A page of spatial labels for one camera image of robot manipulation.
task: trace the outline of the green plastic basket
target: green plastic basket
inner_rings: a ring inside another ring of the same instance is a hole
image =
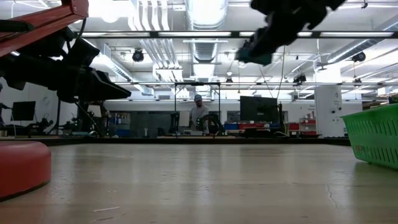
[[[398,169],[398,104],[342,118],[357,159]]]

